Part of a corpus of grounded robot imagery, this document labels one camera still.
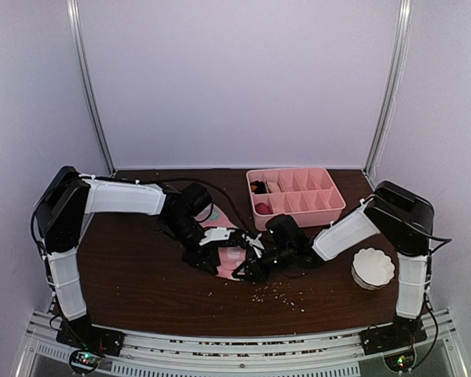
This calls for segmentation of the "pink patterned sock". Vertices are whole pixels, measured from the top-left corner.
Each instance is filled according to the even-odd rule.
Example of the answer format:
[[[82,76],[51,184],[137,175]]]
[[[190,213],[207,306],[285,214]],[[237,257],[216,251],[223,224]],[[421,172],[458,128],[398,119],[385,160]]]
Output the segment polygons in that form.
[[[234,225],[229,220],[228,215],[215,204],[205,207],[195,219],[203,228],[237,228],[237,225]],[[238,246],[217,246],[215,242],[208,243],[208,246],[216,247],[217,255],[220,259],[216,277],[241,281],[240,278],[233,277],[232,273],[245,261],[246,251]]]

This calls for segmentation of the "striped beige maroon sock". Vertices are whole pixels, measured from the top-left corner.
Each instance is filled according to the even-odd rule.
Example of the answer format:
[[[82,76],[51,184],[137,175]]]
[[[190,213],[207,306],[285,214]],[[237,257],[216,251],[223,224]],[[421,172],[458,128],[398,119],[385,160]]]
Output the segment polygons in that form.
[[[278,181],[266,181],[268,193],[282,193],[285,190]]]

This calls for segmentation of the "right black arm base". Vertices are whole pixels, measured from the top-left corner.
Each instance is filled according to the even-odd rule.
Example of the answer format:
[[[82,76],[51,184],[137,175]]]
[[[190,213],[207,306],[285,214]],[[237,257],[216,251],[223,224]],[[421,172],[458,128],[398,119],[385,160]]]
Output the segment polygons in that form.
[[[382,327],[370,326],[359,333],[361,345],[365,355],[387,353],[399,348],[408,348],[416,342],[427,339],[425,330],[415,332],[407,328],[398,328],[395,324]]]

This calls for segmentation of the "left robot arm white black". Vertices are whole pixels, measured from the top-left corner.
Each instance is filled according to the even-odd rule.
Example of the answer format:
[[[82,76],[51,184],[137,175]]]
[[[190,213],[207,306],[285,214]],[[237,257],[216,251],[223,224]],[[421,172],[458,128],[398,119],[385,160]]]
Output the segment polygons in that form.
[[[182,259],[190,266],[217,274],[219,248],[234,247],[242,239],[235,227],[204,227],[197,216],[213,202],[210,184],[187,178],[140,181],[98,177],[60,168],[31,215],[30,230],[45,264],[46,280],[60,310],[68,338],[81,349],[97,342],[82,293],[78,249],[86,220],[95,214],[143,214],[159,218],[183,246]]]

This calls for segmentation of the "pink divided organizer tray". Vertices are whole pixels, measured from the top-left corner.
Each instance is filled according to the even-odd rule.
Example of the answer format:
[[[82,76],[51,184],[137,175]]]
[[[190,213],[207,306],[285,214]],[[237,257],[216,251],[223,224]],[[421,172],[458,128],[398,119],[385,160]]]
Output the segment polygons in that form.
[[[278,181],[285,190],[282,193],[255,195],[250,191],[252,181]],[[322,167],[260,169],[246,172],[256,229],[264,231],[267,221],[279,214],[288,214],[299,227],[328,225],[340,218],[346,207],[344,198],[329,172]],[[270,215],[260,215],[257,203],[266,203],[272,209]]]

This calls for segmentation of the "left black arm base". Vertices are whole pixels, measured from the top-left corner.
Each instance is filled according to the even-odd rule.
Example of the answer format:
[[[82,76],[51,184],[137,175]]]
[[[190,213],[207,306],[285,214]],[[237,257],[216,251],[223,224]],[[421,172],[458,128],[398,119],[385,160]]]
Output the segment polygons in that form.
[[[58,343],[77,349],[88,350],[97,355],[118,357],[121,353],[125,334],[121,331],[91,327],[86,332],[76,332],[61,327],[57,332]]]

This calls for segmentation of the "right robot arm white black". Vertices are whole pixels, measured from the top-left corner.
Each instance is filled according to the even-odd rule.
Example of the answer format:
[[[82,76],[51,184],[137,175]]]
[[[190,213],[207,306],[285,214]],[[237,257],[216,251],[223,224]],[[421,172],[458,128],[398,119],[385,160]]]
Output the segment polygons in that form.
[[[380,183],[357,207],[331,225],[308,236],[289,214],[272,217],[265,225],[274,246],[253,247],[233,276],[259,282],[273,267],[294,263],[315,268],[373,238],[384,240],[397,258],[395,324],[387,329],[392,346],[404,346],[417,333],[416,322],[425,306],[432,276],[432,258],[451,238],[434,232],[431,202],[391,181]]]

